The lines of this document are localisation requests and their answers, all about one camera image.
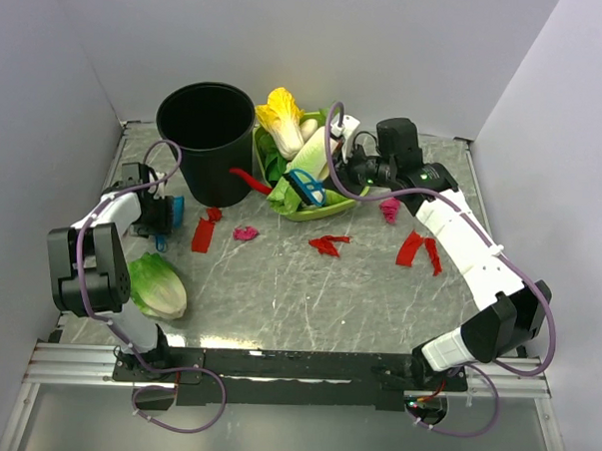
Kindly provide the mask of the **blue dustpan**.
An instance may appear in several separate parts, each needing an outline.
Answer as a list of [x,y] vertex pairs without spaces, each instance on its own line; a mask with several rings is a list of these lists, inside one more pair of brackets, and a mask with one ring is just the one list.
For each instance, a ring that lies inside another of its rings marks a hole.
[[[173,197],[172,199],[172,222],[171,231],[178,229],[184,221],[184,197]],[[157,252],[165,252],[168,248],[168,233],[155,236],[155,248]]]

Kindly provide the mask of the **pink paper scrap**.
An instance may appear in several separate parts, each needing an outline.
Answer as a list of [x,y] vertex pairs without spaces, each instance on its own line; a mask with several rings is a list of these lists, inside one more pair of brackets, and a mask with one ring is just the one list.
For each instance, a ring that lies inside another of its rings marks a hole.
[[238,226],[234,229],[233,231],[233,237],[235,240],[240,240],[242,242],[246,242],[246,241],[252,241],[254,240],[258,235],[259,235],[259,231],[251,226]]
[[394,225],[396,223],[400,206],[401,202],[396,198],[384,200],[378,205],[384,220],[390,225]]

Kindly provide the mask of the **blue hand brush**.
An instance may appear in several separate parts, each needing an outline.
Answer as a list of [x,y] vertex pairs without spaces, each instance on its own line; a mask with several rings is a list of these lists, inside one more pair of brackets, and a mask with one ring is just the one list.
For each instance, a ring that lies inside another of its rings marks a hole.
[[306,206],[321,208],[326,204],[326,192],[322,183],[307,171],[290,169],[285,172],[285,179]]

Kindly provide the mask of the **wide red paper strip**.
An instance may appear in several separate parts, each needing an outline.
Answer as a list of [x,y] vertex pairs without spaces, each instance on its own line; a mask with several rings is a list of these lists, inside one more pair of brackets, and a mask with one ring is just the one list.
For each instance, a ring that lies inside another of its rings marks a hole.
[[404,267],[412,267],[415,255],[423,243],[424,237],[413,230],[398,251],[395,263]]

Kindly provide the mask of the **small red paper scrap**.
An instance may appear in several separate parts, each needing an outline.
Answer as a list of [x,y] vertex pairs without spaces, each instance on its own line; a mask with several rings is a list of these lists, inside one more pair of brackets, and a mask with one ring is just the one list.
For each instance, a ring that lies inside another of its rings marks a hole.
[[223,218],[222,211],[217,207],[210,207],[206,209],[208,215],[208,221],[211,224],[216,224]]

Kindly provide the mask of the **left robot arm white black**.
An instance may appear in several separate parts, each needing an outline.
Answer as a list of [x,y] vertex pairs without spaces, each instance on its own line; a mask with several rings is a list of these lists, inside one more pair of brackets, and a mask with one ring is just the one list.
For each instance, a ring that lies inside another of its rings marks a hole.
[[167,236],[175,202],[165,179],[142,163],[122,166],[121,178],[77,223],[47,235],[51,292],[56,307],[104,324],[119,340],[118,362],[151,381],[167,377],[173,356],[162,328],[130,299],[130,273],[122,249],[126,231],[140,237]]

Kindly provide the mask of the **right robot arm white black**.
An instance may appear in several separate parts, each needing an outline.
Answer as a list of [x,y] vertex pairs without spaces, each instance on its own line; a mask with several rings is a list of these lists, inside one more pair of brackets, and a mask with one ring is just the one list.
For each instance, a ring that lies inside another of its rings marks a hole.
[[357,119],[336,114],[327,121],[331,178],[338,190],[389,189],[425,226],[469,287],[477,314],[412,351],[412,380],[432,389],[446,372],[467,363],[489,363],[533,339],[552,313],[551,291],[543,281],[526,280],[504,256],[470,209],[464,193],[442,164],[424,161],[416,125],[407,118],[380,121],[369,156],[356,142]]

